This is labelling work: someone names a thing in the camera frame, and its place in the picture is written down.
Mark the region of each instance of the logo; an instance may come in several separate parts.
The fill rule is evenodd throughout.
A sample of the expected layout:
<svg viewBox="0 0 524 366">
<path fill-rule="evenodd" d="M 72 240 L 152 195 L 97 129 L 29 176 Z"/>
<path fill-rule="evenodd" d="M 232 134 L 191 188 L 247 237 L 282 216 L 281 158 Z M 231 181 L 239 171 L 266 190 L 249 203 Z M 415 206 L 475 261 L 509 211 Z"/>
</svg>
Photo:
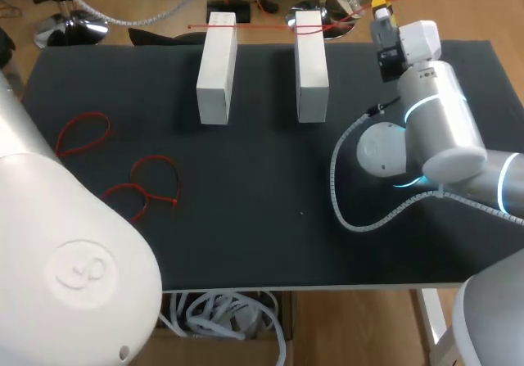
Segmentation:
<svg viewBox="0 0 524 366">
<path fill-rule="evenodd" d="M 62 303 L 76 309 L 92 309 L 113 295 L 118 272 L 109 251 L 90 241 L 59 246 L 47 261 L 47 287 Z"/>
</svg>

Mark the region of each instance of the black table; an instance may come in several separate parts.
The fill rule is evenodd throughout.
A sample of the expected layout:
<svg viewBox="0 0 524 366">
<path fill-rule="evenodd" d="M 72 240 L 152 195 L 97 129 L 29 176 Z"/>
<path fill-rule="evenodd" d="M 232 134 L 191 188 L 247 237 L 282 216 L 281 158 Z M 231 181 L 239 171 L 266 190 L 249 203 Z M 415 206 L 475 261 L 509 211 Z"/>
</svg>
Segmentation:
<svg viewBox="0 0 524 366">
<path fill-rule="evenodd" d="M 165 290 L 434 287 L 463 282 L 523 248 L 524 228 L 453 201 L 419 202 L 373 233 L 339 225 L 328 191 L 332 149 L 347 126 L 396 91 L 394 83 L 382 83 L 372 45 L 328 44 L 326 50 L 325 124 L 296 122 L 289 45 L 239 47 L 228 126 L 200 125 L 198 46 L 49 48 L 24 104 L 52 146 L 78 114 L 102 111 L 111 118 L 106 142 L 63 159 L 95 195 L 126 182 L 142 156 L 177 161 L 178 208 L 154 202 L 136 224 L 156 254 Z M 444 42 L 443 52 L 486 146 L 524 151 L 524 111 L 491 45 Z M 400 108 L 379 118 L 401 122 Z M 71 138 L 85 138 L 79 134 Z M 341 152 L 337 194 L 346 219 L 369 224 L 414 191 L 393 188 L 400 179 L 366 175 L 356 163 L 356 140 Z M 147 185 L 171 193 L 172 178 L 150 176 Z"/>
</svg>

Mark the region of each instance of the white spiral cable wrap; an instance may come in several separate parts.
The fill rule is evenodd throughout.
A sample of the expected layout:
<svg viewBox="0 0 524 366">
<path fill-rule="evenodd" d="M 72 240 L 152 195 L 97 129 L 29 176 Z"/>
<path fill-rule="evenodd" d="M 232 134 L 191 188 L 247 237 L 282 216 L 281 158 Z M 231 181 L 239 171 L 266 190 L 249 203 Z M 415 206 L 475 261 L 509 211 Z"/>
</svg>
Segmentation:
<svg viewBox="0 0 524 366">
<path fill-rule="evenodd" d="M 147 26 L 147 25 L 154 24 L 155 22 L 157 22 L 159 20 L 163 20 L 164 18 L 167 18 L 168 16 L 172 16 L 175 12 L 177 12 L 180 8 L 184 7 L 191 0 L 181 0 L 171 10 L 168 10 L 166 12 L 162 12 L 158 16 L 154 16 L 152 18 L 149 18 L 148 20 L 136 20 L 136 21 L 117 20 L 116 18 L 112 18 L 110 16 L 102 14 L 98 10 L 95 10 L 94 8 L 89 6 L 83 0 L 74 0 L 74 1 L 81 8 L 83 8 L 85 11 L 90 12 L 91 14 L 93 14 L 94 16 L 97 16 L 98 18 L 102 18 L 103 20 L 106 20 L 107 22 L 111 22 L 114 25 L 120 25 L 120 26 Z"/>
<path fill-rule="evenodd" d="M 187 293 L 172 292 L 169 303 L 170 321 L 162 314 L 160 314 L 160 321 L 180 337 L 221 337 L 245 340 L 255 332 L 261 323 L 264 323 L 261 318 L 261 314 L 264 313 L 271 320 L 269 325 L 264 325 L 264 329 L 274 328 L 277 333 L 279 355 L 276 365 L 283 366 L 286 361 L 286 339 L 278 321 L 278 302 L 271 292 L 262 292 L 271 298 L 274 310 L 249 296 L 236 292 L 213 291 L 199 296 L 189 305 L 185 313 L 184 321 L 191 330 L 190 332 L 184 331 L 178 324 L 178 321 L 183 318 Z M 203 310 L 195 314 L 196 308 L 203 303 L 205 303 Z M 246 307 L 252 311 L 251 323 L 247 327 L 234 331 L 224 326 L 224 322 L 232 320 L 237 312 Z"/>
<path fill-rule="evenodd" d="M 386 217 L 384 217 L 382 220 L 377 221 L 374 224 L 370 225 L 364 225 L 364 226 L 354 226 L 352 224 L 349 224 L 344 217 L 342 216 L 341 210 L 338 207 L 337 202 L 337 194 L 335 192 L 335 168 L 337 167 L 337 158 L 338 153 L 341 150 L 342 143 L 346 140 L 346 138 L 362 123 L 364 123 L 366 120 L 369 120 L 370 116 L 368 114 L 362 115 L 360 118 L 358 118 L 340 137 L 338 140 L 335 149 L 333 151 L 333 155 L 331 158 L 331 166 L 329 170 L 329 187 L 331 191 L 331 202 L 333 205 L 333 209 L 335 210 L 335 215 L 338 218 L 338 221 L 342 224 L 342 226 L 345 229 L 348 229 L 349 231 L 352 231 L 354 233 L 366 233 L 369 231 L 373 231 L 377 228 L 380 228 L 384 224 L 389 223 L 392 221 L 397 215 L 402 213 L 404 210 L 406 210 L 409 206 L 414 204 L 417 201 L 421 201 L 424 198 L 428 197 L 438 197 L 438 198 L 449 198 L 450 200 L 454 200 L 457 202 L 460 202 L 461 204 L 464 204 L 466 206 L 471 206 L 472 208 L 482 210 L 486 212 L 488 215 L 493 215 L 496 217 L 499 217 L 501 219 L 507 220 L 511 223 L 515 223 L 518 225 L 524 226 L 524 219 L 521 219 L 519 217 L 509 215 L 507 213 L 504 213 L 500 210 L 494 209 L 490 206 L 486 206 L 483 204 L 480 204 L 475 201 L 468 200 L 467 198 L 461 197 L 457 194 L 453 194 L 451 192 L 443 192 L 443 191 L 434 191 L 434 192 L 423 192 L 421 194 L 418 194 L 416 196 L 413 196 L 409 198 L 404 203 L 400 204 L 396 209 L 394 209 L 390 214 L 388 214 Z"/>
</svg>

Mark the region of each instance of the red cable tie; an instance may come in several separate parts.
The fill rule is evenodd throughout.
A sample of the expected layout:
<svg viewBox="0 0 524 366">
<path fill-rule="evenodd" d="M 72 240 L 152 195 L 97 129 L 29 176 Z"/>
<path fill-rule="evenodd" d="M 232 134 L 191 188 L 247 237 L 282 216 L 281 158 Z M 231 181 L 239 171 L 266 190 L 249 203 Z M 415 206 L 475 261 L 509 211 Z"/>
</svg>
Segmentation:
<svg viewBox="0 0 524 366">
<path fill-rule="evenodd" d="M 175 198 L 170 198 L 170 197 L 157 196 L 156 194 L 152 194 L 152 193 L 146 191 L 147 196 L 149 198 L 153 199 L 153 200 L 170 202 L 171 204 L 173 204 L 173 208 L 175 208 L 176 205 L 178 204 L 178 198 L 180 196 L 180 177 L 178 176 L 178 170 L 177 170 L 176 164 L 168 156 L 151 155 L 151 156 L 146 156 L 146 157 L 143 157 L 142 159 L 139 159 L 136 163 L 133 164 L 133 167 L 131 168 L 131 173 L 129 174 L 129 178 L 131 179 L 131 182 L 133 182 L 133 174 L 134 174 L 135 170 L 140 165 L 142 165 L 146 161 L 150 161 L 150 160 L 167 161 L 169 163 L 169 165 L 171 165 L 171 167 L 173 167 L 174 173 L 177 176 L 177 194 L 176 194 Z"/>
<path fill-rule="evenodd" d="M 75 147 L 67 151 L 60 151 L 62 140 L 64 136 L 66 135 L 67 131 L 69 130 L 69 128 L 77 124 L 78 122 L 80 122 L 82 119 L 94 118 L 94 117 L 103 118 L 107 122 L 107 129 L 104 135 L 100 137 L 99 139 L 96 139 L 95 141 L 87 143 L 86 145 L 83 145 L 81 147 Z M 95 145 L 99 144 L 100 142 L 103 142 L 109 136 L 110 131 L 111 131 L 111 121 L 109 120 L 109 118 L 106 115 L 102 114 L 101 112 L 86 112 L 85 114 L 78 115 L 77 117 L 67 122 L 64 128 L 60 131 L 60 134 L 58 135 L 58 139 L 56 141 L 55 154 L 58 157 L 63 157 L 63 156 L 68 156 L 68 155 L 72 155 L 75 153 L 79 153 L 81 151 L 86 151 L 90 149 L 91 147 L 94 147 Z"/>
<path fill-rule="evenodd" d="M 138 212 L 131 219 L 131 223 L 133 223 L 133 222 L 137 221 L 138 219 L 140 219 L 146 213 L 147 207 L 149 206 L 149 196 L 148 196 L 146 190 L 144 190 L 144 188 L 142 186 L 140 186 L 139 184 L 135 184 L 135 183 L 117 184 L 116 186 L 113 186 L 109 190 L 104 191 L 104 193 L 102 194 L 102 196 L 100 198 L 101 199 L 105 198 L 105 197 L 109 196 L 110 194 L 112 194 L 113 192 L 118 192 L 119 190 L 123 190 L 125 188 L 132 188 L 134 190 L 137 190 L 138 192 L 140 192 L 144 196 L 144 206 L 143 206 L 142 210 L 140 210 L 140 212 Z"/>
</svg>

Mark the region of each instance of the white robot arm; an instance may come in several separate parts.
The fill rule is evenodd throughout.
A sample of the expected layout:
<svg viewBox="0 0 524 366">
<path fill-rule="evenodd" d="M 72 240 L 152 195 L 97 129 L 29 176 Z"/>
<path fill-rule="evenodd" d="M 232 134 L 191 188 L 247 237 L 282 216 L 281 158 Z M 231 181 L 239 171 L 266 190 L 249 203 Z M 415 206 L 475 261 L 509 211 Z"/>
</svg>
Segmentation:
<svg viewBox="0 0 524 366">
<path fill-rule="evenodd" d="M 141 235 L 61 165 L 0 78 L 0 364 L 116 366 L 160 312 Z"/>
<path fill-rule="evenodd" d="M 441 186 L 458 198 L 483 204 L 484 211 L 490 206 L 492 211 L 498 210 L 499 217 L 524 225 L 518 217 L 508 215 L 524 217 L 523 155 L 484 147 L 453 68 L 438 61 L 436 24 L 420 21 L 397 28 L 391 10 L 382 0 L 376 2 L 372 31 L 380 47 L 379 65 L 384 80 L 400 77 L 405 128 L 389 123 L 368 128 L 357 146 L 359 163 L 379 177 L 403 174 L 414 166 L 421 177 L 410 186 L 425 178 L 425 187 L 428 182 Z M 332 174 L 334 163 L 336 157 L 332 160 Z M 333 186 L 332 196 L 337 212 Z M 354 228 L 348 223 L 345 226 Z M 373 228 L 377 226 L 367 226 L 366 230 Z M 460 288 L 453 331 L 466 366 L 522 365 L 522 272 L 524 251 L 519 251 L 473 276 Z"/>
<path fill-rule="evenodd" d="M 486 150 L 453 67 L 439 61 L 433 21 L 398 28 L 391 9 L 374 0 L 373 41 L 385 81 L 399 79 L 403 125 L 379 123 L 359 140 L 357 158 L 370 174 L 389 177 L 417 168 L 426 183 L 524 215 L 524 156 Z"/>
</svg>

